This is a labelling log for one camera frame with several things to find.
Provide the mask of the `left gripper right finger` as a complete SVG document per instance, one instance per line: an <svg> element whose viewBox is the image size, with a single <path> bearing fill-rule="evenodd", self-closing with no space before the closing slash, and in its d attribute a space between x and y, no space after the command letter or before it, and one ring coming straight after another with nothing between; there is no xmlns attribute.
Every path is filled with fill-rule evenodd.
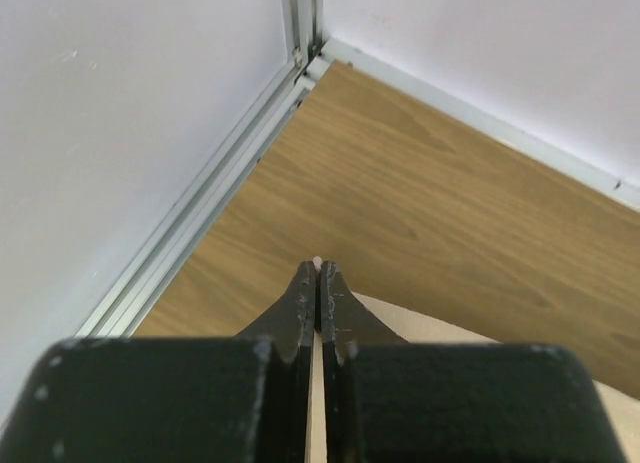
<svg viewBox="0 0 640 463"><path fill-rule="evenodd" d="M621 462L589 372L543 343L411 343L318 274L332 462Z"/></svg>

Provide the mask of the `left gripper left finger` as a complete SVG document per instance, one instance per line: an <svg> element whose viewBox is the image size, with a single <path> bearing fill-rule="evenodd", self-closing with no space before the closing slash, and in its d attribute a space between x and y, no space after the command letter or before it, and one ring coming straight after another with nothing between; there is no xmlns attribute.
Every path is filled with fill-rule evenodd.
<svg viewBox="0 0 640 463"><path fill-rule="evenodd" d="M5 462L302 462L316 270L233 337L69 338L34 365Z"/></svg>

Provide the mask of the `beige t shirt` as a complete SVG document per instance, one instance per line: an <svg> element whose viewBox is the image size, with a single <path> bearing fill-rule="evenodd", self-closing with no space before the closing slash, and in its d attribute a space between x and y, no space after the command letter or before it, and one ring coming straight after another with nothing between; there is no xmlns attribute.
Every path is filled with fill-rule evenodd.
<svg viewBox="0 0 640 463"><path fill-rule="evenodd" d="M356 298L383 323L411 342L488 343L490 341L484 336L391 303L364 295L357 295ZM597 389L627 460L637 462L639 460L639 402L601 383L597 385ZM310 443L305 460L326 462L328 457L324 383L319 337L314 340L308 430Z"/></svg>

